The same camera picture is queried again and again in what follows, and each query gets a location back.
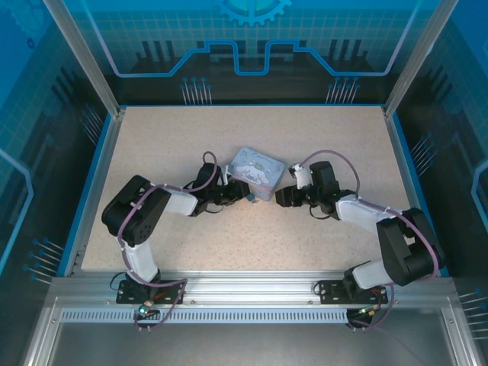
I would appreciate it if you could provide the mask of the cartoon print tin box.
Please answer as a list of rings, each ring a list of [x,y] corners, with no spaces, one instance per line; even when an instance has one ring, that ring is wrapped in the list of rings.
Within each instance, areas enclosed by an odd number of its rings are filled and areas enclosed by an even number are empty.
[[[243,147],[229,165],[230,175],[249,185],[252,194],[262,200],[270,201],[285,170],[285,165],[272,157]]]

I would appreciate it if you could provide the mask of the blue table border strip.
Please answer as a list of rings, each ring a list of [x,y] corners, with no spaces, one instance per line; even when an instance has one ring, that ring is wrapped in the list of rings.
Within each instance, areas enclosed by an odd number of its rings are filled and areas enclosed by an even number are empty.
[[[397,113],[394,112],[392,117],[387,123],[390,140],[392,143],[396,162],[400,170],[400,175],[403,180],[403,185],[406,190],[408,202],[412,207],[421,209],[426,215],[426,219],[429,222],[435,235],[435,225],[432,221],[432,216],[429,213],[428,205],[425,200],[425,195],[420,185],[419,176],[416,172],[413,157],[411,155],[403,127]]]
[[[104,146],[104,141],[106,139],[106,136],[108,134],[108,129],[111,126],[111,121],[112,121],[112,116],[110,114],[107,114],[104,123],[102,125],[101,135],[95,147],[95,152],[92,157],[91,165],[88,170],[88,174],[82,189],[81,197],[79,199],[79,204],[76,208],[75,216],[73,218],[73,222],[69,230],[69,235],[66,240],[65,248],[56,271],[57,277],[66,277],[68,273],[71,272],[71,270],[69,269],[69,263],[70,263],[71,255],[75,253],[76,234],[79,231],[79,226],[82,221],[83,212],[85,210],[85,206],[88,200],[88,194],[91,190],[92,183],[94,181],[95,171],[96,168],[98,167],[101,151]]]

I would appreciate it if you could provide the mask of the right connector with green light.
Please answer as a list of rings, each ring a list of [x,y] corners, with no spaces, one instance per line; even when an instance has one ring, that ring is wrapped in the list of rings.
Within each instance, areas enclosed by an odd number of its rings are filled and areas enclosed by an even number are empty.
[[[348,318],[356,319],[363,317],[373,317],[378,310],[381,309],[381,305],[370,305],[362,307],[360,309],[351,309],[347,311]]]

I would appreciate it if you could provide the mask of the connector with green light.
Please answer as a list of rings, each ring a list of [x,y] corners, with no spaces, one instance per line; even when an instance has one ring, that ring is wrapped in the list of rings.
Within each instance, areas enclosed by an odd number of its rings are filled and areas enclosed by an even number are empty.
[[[159,314],[159,311],[154,308],[154,302],[146,300],[138,309],[136,319],[138,321],[145,319],[152,319]]]
[[[373,317],[378,310],[381,309],[381,305],[370,305],[362,307],[360,309],[351,309],[347,311],[348,318],[356,319],[363,317]]]

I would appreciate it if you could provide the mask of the left connector with green light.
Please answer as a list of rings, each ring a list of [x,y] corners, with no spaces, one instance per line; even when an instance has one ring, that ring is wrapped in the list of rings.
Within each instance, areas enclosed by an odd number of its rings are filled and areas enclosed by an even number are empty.
[[[138,321],[145,319],[152,319],[159,314],[159,311],[154,308],[154,302],[146,300],[138,309],[136,319]]]

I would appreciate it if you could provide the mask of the aluminium cross rail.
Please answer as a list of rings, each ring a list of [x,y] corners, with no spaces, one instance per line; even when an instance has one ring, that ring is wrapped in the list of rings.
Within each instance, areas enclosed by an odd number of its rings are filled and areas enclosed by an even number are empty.
[[[47,307],[115,307],[108,271],[77,272],[54,278]],[[184,306],[190,307],[318,307],[313,285],[341,280],[342,271],[162,271],[164,279],[186,278]],[[395,287],[395,307],[442,308],[458,302],[451,278],[435,278]]]

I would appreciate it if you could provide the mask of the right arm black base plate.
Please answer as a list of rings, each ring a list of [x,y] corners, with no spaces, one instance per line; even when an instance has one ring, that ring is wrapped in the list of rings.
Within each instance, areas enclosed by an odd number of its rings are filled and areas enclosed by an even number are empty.
[[[339,280],[322,280],[317,281],[312,292],[319,297],[322,305],[331,304],[387,304],[389,302],[387,290],[385,287],[373,287],[369,290],[359,289],[350,294],[342,281]]]

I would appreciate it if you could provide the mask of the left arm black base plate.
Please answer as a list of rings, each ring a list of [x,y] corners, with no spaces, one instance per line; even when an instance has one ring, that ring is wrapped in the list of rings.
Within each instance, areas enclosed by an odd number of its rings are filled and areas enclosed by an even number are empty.
[[[122,280],[117,289],[117,304],[142,304],[147,300],[154,304],[170,305],[181,294],[182,284],[171,287],[150,287],[134,282],[132,279]]]

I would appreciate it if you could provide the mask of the aluminium frame post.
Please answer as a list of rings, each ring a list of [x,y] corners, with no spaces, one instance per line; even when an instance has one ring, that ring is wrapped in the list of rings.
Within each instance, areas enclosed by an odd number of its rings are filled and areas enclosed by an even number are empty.
[[[68,8],[62,0],[43,0],[43,3],[87,75],[102,104],[113,118],[118,119],[120,105]]]
[[[438,0],[435,10],[387,99],[384,106],[386,118],[391,118],[399,107],[457,3],[458,0]]]

